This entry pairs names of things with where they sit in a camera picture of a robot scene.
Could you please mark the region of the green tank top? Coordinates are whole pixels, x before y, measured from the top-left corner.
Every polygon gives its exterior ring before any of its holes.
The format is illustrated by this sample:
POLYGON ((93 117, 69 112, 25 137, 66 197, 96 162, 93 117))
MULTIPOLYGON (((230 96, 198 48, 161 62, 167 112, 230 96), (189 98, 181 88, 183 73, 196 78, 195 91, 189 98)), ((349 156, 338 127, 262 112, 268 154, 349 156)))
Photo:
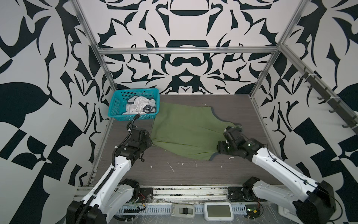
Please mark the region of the green tank top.
POLYGON ((211 161, 218 154, 219 141, 225 141, 226 128, 239 126, 219 119, 212 107, 161 102, 151 140, 176 155, 211 161))

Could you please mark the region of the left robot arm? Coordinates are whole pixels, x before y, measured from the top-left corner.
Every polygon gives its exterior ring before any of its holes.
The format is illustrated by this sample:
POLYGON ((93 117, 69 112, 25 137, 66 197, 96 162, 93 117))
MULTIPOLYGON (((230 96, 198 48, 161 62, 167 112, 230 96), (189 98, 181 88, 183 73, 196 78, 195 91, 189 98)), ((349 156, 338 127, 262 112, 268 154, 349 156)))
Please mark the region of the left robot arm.
POLYGON ((133 127, 124 141, 114 148, 112 163, 99 182, 81 201, 72 201, 66 212, 67 224, 108 224, 127 202, 137 200, 139 183, 124 179, 136 160, 143 161, 152 146, 150 134, 133 127))

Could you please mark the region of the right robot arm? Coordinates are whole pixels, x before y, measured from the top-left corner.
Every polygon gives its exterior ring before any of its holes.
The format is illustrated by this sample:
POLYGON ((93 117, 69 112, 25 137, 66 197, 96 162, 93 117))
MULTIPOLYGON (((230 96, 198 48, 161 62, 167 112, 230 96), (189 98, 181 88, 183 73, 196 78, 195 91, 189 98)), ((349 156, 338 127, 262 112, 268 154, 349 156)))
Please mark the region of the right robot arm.
POLYGON ((282 189, 251 177, 242 185, 240 197, 256 197, 275 203, 288 210, 303 224, 330 222, 337 207, 334 190, 329 183, 319 183, 298 172, 256 139, 246 138, 241 127, 227 127, 223 135, 225 140, 218 142, 218 153, 246 159, 286 186, 286 189, 282 189))

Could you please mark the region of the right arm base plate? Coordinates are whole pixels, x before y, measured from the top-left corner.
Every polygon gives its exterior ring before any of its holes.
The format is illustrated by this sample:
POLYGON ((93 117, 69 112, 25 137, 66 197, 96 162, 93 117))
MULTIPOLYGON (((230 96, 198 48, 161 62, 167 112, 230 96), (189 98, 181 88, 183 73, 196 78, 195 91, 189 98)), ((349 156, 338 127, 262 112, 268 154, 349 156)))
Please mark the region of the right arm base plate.
POLYGON ((266 202, 258 198, 251 189, 247 187, 228 187, 228 200, 231 202, 266 202))

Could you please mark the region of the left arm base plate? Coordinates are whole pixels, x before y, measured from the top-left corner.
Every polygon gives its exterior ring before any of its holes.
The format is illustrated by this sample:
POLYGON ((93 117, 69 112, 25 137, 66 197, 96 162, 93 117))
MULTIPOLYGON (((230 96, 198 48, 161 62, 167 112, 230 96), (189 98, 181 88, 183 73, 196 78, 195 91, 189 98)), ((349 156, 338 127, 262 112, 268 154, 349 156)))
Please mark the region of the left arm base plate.
POLYGON ((151 203, 153 200, 153 188, 139 188, 134 194, 136 203, 151 203))

